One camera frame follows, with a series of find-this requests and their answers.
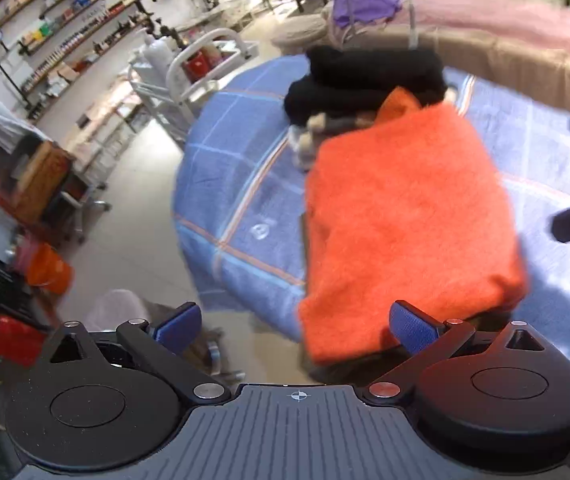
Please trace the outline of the wooden cabinet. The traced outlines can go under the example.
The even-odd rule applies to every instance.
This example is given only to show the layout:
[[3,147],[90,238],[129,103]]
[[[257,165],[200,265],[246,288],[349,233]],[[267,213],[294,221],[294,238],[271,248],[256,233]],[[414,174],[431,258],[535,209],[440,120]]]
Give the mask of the wooden cabinet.
[[44,141],[28,160],[12,193],[17,221],[32,226],[40,221],[72,168],[72,156],[52,141]]

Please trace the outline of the blue plaid bed sheet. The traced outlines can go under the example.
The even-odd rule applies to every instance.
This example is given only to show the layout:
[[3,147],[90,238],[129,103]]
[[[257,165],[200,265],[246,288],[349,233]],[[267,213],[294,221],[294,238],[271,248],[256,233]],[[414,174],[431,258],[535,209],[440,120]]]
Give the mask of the blue plaid bed sheet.
[[[207,102],[184,150],[174,226],[202,306],[247,311],[301,337],[305,176],[288,145],[283,99],[308,69],[301,55],[246,70]],[[570,207],[570,114],[449,68],[457,108],[502,171],[531,276],[516,309],[570,357],[570,243],[550,218]]]

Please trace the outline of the wall shelf with products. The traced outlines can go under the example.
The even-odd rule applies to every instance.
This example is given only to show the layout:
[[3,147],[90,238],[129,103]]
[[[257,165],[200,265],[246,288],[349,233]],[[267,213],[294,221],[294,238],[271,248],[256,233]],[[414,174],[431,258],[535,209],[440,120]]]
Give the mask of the wall shelf with products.
[[40,122],[150,17],[143,0],[0,0],[0,101]]

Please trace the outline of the orange knit sweater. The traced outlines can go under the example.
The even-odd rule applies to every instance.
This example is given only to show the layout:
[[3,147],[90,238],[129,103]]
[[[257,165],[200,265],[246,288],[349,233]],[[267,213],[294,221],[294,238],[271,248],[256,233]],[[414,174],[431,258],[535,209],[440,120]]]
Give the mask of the orange knit sweater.
[[514,309],[528,275],[512,207],[455,106],[393,90],[374,125],[324,141],[306,178],[303,346],[317,365],[392,348],[391,306],[438,321]]

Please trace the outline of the grey striped garment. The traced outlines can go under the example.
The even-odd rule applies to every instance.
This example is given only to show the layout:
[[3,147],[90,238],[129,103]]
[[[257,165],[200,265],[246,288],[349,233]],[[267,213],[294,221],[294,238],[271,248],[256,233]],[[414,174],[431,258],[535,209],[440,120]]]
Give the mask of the grey striped garment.
[[369,112],[345,117],[329,117],[321,113],[311,116],[302,127],[291,125],[287,130],[287,142],[294,153],[295,166],[309,171],[324,141],[343,133],[370,128],[374,120],[375,114]]

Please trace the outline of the pink bed cover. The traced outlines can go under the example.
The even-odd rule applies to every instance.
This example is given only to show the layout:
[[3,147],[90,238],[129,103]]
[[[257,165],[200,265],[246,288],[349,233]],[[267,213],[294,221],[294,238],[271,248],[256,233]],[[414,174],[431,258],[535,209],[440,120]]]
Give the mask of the pink bed cover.
[[414,0],[419,43],[446,64],[482,67],[507,50],[570,59],[570,8],[536,0]]

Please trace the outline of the purple cloth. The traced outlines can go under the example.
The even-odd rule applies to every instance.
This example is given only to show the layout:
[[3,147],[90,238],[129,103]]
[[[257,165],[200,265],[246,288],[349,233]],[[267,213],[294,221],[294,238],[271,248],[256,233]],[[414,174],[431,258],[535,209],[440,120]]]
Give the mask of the purple cloth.
[[351,23],[390,21],[402,9],[402,0],[334,0],[333,20],[340,28]]

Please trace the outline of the white trolley cart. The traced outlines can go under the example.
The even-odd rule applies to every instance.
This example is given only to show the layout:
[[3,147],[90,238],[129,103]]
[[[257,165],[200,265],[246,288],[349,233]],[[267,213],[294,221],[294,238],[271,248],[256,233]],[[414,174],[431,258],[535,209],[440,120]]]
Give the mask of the white trolley cart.
[[220,81],[259,55],[259,44],[230,28],[205,32],[184,49],[144,34],[127,78],[151,118],[183,148],[189,129]]

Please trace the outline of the black folded garment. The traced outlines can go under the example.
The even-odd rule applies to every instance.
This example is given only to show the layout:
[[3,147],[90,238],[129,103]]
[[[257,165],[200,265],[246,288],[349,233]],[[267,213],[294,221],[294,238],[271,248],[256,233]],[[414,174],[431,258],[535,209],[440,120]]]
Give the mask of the black folded garment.
[[284,99],[285,113],[297,126],[320,113],[336,118],[376,112],[396,88],[422,106],[441,102],[448,90],[441,58],[429,49],[316,46],[306,58],[309,73],[289,86]]

